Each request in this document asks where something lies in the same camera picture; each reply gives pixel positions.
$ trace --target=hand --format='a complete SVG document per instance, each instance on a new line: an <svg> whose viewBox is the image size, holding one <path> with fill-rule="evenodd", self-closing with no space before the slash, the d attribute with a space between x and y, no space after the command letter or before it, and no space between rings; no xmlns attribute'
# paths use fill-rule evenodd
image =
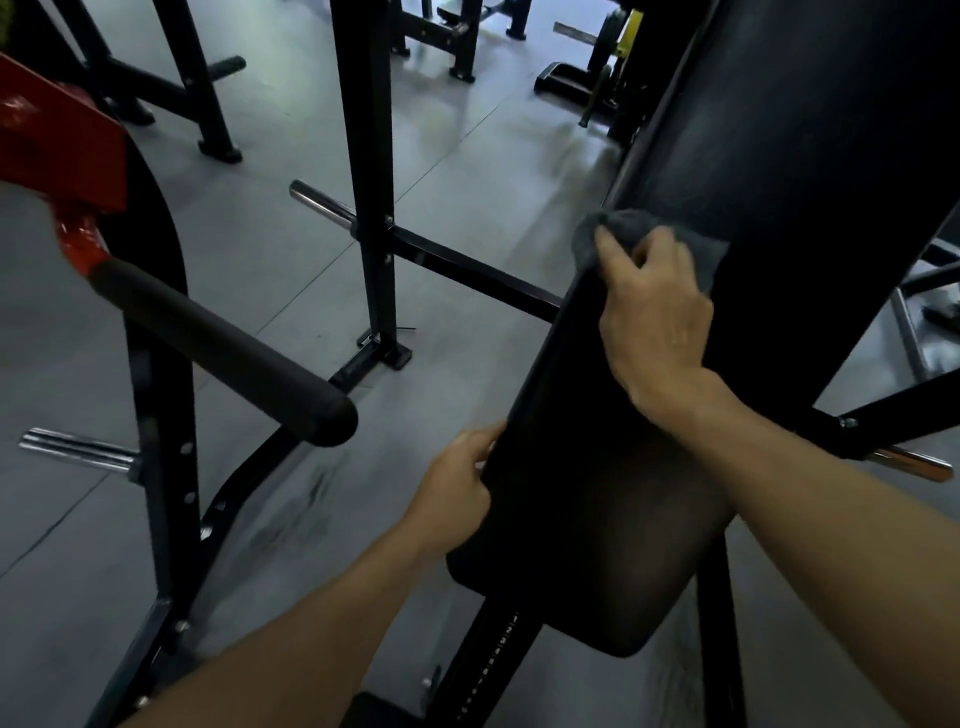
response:
<svg viewBox="0 0 960 728"><path fill-rule="evenodd" d="M723 384L703 367L713 304L697 288L690 250L671 229L651 231L633 259L606 228L594 239L607 284L600 335L611 371L634 406L669 430L705 389Z"/></svg>
<svg viewBox="0 0 960 728"><path fill-rule="evenodd" d="M477 466L487 461L506 422L465 430L433 459L410 507L406 526L427 557L439 557L472 536L490 510Z"/></svg>

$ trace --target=red metal frame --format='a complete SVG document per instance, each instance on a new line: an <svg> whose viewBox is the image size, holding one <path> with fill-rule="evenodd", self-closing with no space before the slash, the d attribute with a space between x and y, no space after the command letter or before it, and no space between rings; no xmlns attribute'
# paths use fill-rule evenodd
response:
<svg viewBox="0 0 960 728"><path fill-rule="evenodd" d="M0 179L49 200L60 249L84 277L109 257L96 215L127 206L125 136L82 89L0 54Z"/></svg>

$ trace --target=yellow machine part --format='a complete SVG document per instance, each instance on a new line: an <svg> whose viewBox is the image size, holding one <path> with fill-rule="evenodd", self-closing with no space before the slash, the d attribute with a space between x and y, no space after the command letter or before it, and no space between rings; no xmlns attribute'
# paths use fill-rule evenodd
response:
<svg viewBox="0 0 960 728"><path fill-rule="evenodd" d="M640 21L642 19L642 12L630 11L627 24L623 27L623 35L620 36L620 42L616 44L616 56L619 59L625 59L630 55L630 49L634 47L636 29L640 27Z"/></svg>

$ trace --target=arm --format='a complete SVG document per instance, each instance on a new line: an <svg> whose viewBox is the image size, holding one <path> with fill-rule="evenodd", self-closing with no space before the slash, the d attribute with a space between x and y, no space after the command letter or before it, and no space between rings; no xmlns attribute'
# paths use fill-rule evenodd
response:
<svg viewBox="0 0 960 728"><path fill-rule="evenodd" d="M960 526L757 415L702 366L712 307L667 229L597 233L611 370L717 476L807 606L911 723L960 716Z"/></svg>
<svg viewBox="0 0 960 728"><path fill-rule="evenodd" d="M400 522L349 569L185 677L125 728L339 726L424 566L487 515L490 494L476 464L502 429L460 434L431 463Z"/></svg>

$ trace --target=concrete floor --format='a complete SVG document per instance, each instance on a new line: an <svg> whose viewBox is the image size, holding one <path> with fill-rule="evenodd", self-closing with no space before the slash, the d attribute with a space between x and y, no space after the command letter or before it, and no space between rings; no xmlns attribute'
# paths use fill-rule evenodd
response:
<svg viewBox="0 0 960 728"><path fill-rule="evenodd" d="M89 0L115 55L169 78L173 62L149 3ZM217 85L242 165L202 157L196 127L165 112L132 134L175 216L191 295L304 366L329 376L366 327L359 252L287 195L301 178L345 202L351 190L336 60L323 0L195 2L209 60L249 66ZM396 216L405 227L558 294L573 273L568 237L596 206L616 154L601 131L533 97L552 60L588 48L550 33L587 29L600 0L535 2L526 43L484 26L477 82L412 44L394 63ZM140 491L116 475L15 447L30 426L133 444L119 315L60 258L46 210L0 188L0 725L83 724L154 595ZM461 427L506 413L547 327L400 261L399 322L415 331L402 373L376 371L356 393L361 424L337 449L301 447L241 515L204 587L188 646L216 653L341 570L402 513L429 458ZM923 329L946 368L958 350ZM883 311L825 392L840 412L910 384ZM274 424L197 372L202 501ZM919 449L960 459L949 432ZM877 469L953 516L960 496ZM792 594L740 522L729 531L751 724L900 725ZM702 724L692 589L634 658L596 653L545 629L497 707L494 726ZM417 712L421 680L446 665L479 606L443 567L427 574L377 653L366 687Z"/></svg>

